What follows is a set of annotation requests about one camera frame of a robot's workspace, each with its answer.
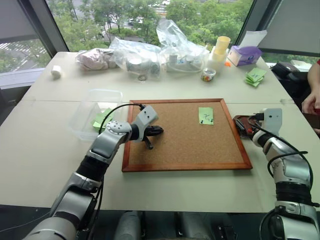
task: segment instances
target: wooden frame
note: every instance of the wooden frame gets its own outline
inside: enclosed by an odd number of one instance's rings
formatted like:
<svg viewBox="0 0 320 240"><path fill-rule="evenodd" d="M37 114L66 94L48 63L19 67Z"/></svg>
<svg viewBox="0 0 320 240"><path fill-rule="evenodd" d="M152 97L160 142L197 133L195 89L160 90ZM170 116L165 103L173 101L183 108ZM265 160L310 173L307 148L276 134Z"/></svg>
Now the wooden frame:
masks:
<svg viewBox="0 0 320 240"><path fill-rule="evenodd" d="M215 163L197 163L195 164L181 164L170 163L164 166L164 169L159 170L156 164L133 164L130 165L130 146L131 142L127 142L124 146L124 155L122 162L123 172L151 172L151 171L193 171L193 170L234 170L234 169L252 169L251 162L247 152L240 139L236 126L228 111L228 107L223 98L206 98L206 99L170 99L170 100L131 100L130 103L134 104L160 104L160 103L209 103L220 102L223 112L228 121L229 127L232 131L238 150L243 158L243 162L215 162ZM133 122L133 107L129 106L128 122Z"/></svg>

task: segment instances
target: cable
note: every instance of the cable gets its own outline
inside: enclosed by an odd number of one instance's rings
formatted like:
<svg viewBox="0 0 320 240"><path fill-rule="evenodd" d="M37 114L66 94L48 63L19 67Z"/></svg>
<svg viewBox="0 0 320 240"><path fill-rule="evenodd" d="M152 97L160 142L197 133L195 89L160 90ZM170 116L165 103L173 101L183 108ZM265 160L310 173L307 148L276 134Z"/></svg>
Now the cable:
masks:
<svg viewBox="0 0 320 240"><path fill-rule="evenodd" d="M99 134L102 133L102 129L103 129L103 125L105 123L105 121L107 120L107 118L110 116L111 113L113 113L115 110L119 109L119 108L122 108L124 106L139 106L140 107L140 110L142 110L144 108L144 106L142 104L139 104L139 103L128 103L128 104L123 104L123 105L120 105L120 106L117 106L116 108L112 109L103 119L101 125L100 125L100 128L99 128Z"/></svg>
<svg viewBox="0 0 320 240"><path fill-rule="evenodd" d="M89 232L89 234L88 234L88 236L86 238L87 240L91 240L92 237L93 237L93 234L94 234L94 231L95 231L95 228L96 228L97 219L98 219L99 212L100 212L100 208L101 208L103 194L104 194L104 177L102 177L101 185L100 185L98 193L96 195L96 198L99 198L99 203L98 203L98 207L97 207L97 209L95 211L95 215L94 215L94 218L93 218L91 230L90 230L90 232Z"/></svg>
<svg viewBox="0 0 320 240"><path fill-rule="evenodd" d="M287 156L292 156L292 155L297 155L297 154L301 155L301 154L307 154L307 153L308 153L307 151L295 151L295 152L291 152L291 153L286 153L286 154L275 156L274 158L272 158L268 162L267 168L268 168L269 174L271 175L271 177L274 177L274 174L271 172L270 166L275 160L277 160L279 158L287 157Z"/></svg>
<svg viewBox="0 0 320 240"><path fill-rule="evenodd" d="M260 226L259 226L259 237L260 237L260 240L263 240L262 239L262 226L263 226L263 224L265 223L266 219L271 217L271 215L273 215L274 213L275 213L275 210L272 209L266 215L264 215L264 217L262 218L262 220L260 222Z"/></svg>
<svg viewBox="0 0 320 240"><path fill-rule="evenodd" d="M0 233L3 233L3 232L5 232L5 231L9 231L9 230L11 230L11 229L16 229L16 228L20 228L20 227L26 226L26 225L28 225L28 224L31 224L31 223L33 223L33 222L35 222L35 221L38 221L39 219L42 219L43 217L45 217L45 216L48 215L49 213L50 213L50 212L47 212L46 214L44 214L44 215L42 215L42 216L40 216L40 217L38 217L38 218L36 218L36 219L34 219L34 220L32 220L32 221L29 221L29 222L27 222L27 223L24 223L24 224L21 224L21 225L18 225L18 226L12 226L12 227L9 227L9 228L0 230Z"/></svg>
<svg viewBox="0 0 320 240"><path fill-rule="evenodd" d="M291 144L290 144L289 142L287 142L286 140L284 140L284 139L282 139L281 137L273 134L273 133L270 132L270 131L267 131L267 130L263 129L262 127L258 126L257 124L251 123L250 120L251 120L252 118L253 118L253 117L249 117L249 118L248 118L248 120L249 120L248 123L249 123L251 126L253 126L253 127L261 130L262 132L265 132L266 134L271 135L272 137L274 137L274 138L278 139L279 141L283 142L284 144L288 145L288 146L289 146L290 148L292 148L294 151L299 152L298 149L296 149L293 145L291 145ZM304 156L303 154L300 154L300 157L301 157L303 160L305 160L305 162L308 164L309 173L310 173L310 190L311 190L311 189L312 189L312 186L313 186L313 183L314 183L314 172L312 171L312 168L311 168L310 163L308 162L308 160L305 158L305 156Z"/></svg>

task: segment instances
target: person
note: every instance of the person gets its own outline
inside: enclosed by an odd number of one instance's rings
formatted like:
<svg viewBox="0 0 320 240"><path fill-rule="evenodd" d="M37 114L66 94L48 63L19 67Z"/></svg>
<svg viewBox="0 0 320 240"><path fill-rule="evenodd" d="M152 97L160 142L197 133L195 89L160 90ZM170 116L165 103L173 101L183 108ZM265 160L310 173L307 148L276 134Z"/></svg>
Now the person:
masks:
<svg viewBox="0 0 320 240"><path fill-rule="evenodd" d="M311 93L302 102L302 112L320 115L320 59L312 65L308 72ZM320 135L320 129L314 129Z"/></svg>

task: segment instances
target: clear plastic container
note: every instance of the clear plastic container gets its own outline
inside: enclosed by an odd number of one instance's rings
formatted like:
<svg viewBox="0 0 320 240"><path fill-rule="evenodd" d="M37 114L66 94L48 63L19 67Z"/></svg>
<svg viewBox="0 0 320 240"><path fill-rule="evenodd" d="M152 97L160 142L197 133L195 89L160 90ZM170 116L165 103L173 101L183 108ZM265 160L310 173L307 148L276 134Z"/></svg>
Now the clear plastic container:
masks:
<svg viewBox="0 0 320 240"><path fill-rule="evenodd" d="M92 121L98 113L107 108L114 109L121 104L122 93L108 89L91 89L82 100L79 107L68 123L68 129L83 141L93 141L98 136L92 126ZM114 120L119 118L119 111L115 111Z"/></svg>

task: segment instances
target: white table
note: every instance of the white table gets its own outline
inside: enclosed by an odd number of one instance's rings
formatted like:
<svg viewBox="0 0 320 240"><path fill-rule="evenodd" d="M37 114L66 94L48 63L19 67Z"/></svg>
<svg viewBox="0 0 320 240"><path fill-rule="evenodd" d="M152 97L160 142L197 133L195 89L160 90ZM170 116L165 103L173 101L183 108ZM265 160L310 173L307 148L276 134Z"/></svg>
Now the white table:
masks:
<svg viewBox="0 0 320 240"><path fill-rule="evenodd" d="M294 104L276 103L280 98L289 96L279 88L273 77L266 77L266 85L270 83L272 91L248 88L247 93L257 96L260 93L267 103L254 102L249 94L241 94L242 99L227 94L223 83L228 85L228 79L221 81L216 78L212 85L203 85L199 78L191 82L188 78L188 88L182 79L176 85L175 79L150 81L144 84L116 80L109 76L122 76L120 70L91 78L85 75L78 78L81 84L76 85L72 74L65 68L65 76L58 81L49 78L52 64L63 62L71 72L75 71L74 53L60 53L45 69L42 76L31 87L23 100L15 107L6 121L0 127L2 183L0 204L50 207L69 176L75 171L90 143L77 139L67 130L67 123L79 105L79 100L88 89L103 87L104 81L109 81L124 94L124 99L157 99L157 98L215 98L227 99L231 116L256 113L263 108L282 108L283 126L280 135L290 141L299 150L309 151L307 159L314 172L314 187L311 191L312 200L320 202L320 141L308 125L299 109ZM244 82L234 73L238 88L246 89ZM152 93L144 92L151 86L158 86ZM269 97L268 92L277 93ZM122 119L127 118L122 111ZM252 170L220 170L220 171L173 171L173 172L135 172L122 173L122 145L108 168L105 176L105 186L101 208L108 210L151 210L151 211L197 211L197 212L267 212L274 208L275 185L267 171L267 160L261 148L254 146L250 140L243 140L244 147L252 162Z"/></svg>

